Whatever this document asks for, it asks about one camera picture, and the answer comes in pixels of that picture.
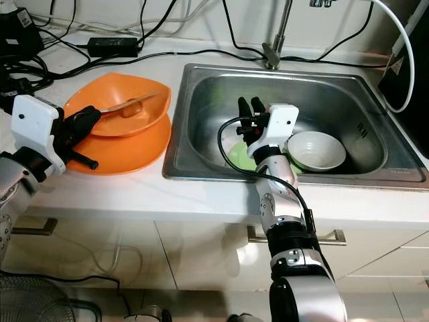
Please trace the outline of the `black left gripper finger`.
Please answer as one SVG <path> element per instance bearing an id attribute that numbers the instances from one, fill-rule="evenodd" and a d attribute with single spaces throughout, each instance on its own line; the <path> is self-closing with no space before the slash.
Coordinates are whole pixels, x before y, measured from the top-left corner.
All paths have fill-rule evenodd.
<path id="1" fill-rule="evenodd" d="M 87 105 L 72 116 L 72 133 L 75 138 L 88 137 L 102 113 L 94 105 Z"/>
<path id="2" fill-rule="evenodd" d="M 74 150 L 69 150 L 66 154 L 69 160 L 83 164 L 88 169 L 95 170 L 99 166 L 97 160 L 88 158 L 88 156 L 84 156 L 84 154 L 80 154 Z"/>

